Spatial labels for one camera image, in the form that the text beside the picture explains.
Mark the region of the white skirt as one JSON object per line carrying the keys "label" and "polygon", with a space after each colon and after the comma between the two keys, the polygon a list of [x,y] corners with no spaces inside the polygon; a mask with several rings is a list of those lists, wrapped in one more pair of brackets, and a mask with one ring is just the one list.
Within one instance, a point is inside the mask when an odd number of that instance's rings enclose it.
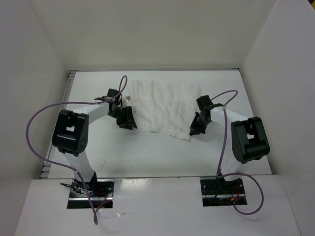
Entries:
{"label": "white skirt", "polygon": [[134,80],[127,85],[133,117],[140,132],[161,133],[188,141],[197,111],[200,86]]}

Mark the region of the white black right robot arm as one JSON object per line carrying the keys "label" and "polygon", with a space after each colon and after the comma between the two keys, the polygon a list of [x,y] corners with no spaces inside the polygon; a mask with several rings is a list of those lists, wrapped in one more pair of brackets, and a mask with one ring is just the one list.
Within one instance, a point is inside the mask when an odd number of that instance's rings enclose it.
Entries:
{"label": "white black right robot arm", "polygon": [[[214,104],[208,95],[199,97],[196,102],[199,112],[195,113],[189,135],[206,133],[211,122],[224,127],[216,188],[221,193],[227,193],[232,189],[233,181],[244,173],[248,162],[260,160],[270,152],[263,122],[259,117],[250,118],[228,110],[221,103]],[[233,157],[222,166],[228,138],[231,140]]]}

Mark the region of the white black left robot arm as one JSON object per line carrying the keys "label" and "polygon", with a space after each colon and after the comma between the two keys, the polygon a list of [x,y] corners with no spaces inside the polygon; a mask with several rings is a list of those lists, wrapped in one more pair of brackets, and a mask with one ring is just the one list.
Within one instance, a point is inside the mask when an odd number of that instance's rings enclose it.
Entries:
{"label": "white black left robot arm", "polygon": [[137,128],[132,107],[123,104],[118,90],[109,89],[106,96],[96,98],[92,104],[73,111],[61,110],[52,137],[52,145],[64,155],[74,172],[74,183],[70,187],[89,197],[99,191],[96,172],[86,155],[89,125],[105,116],[115,118],[120,128]]}

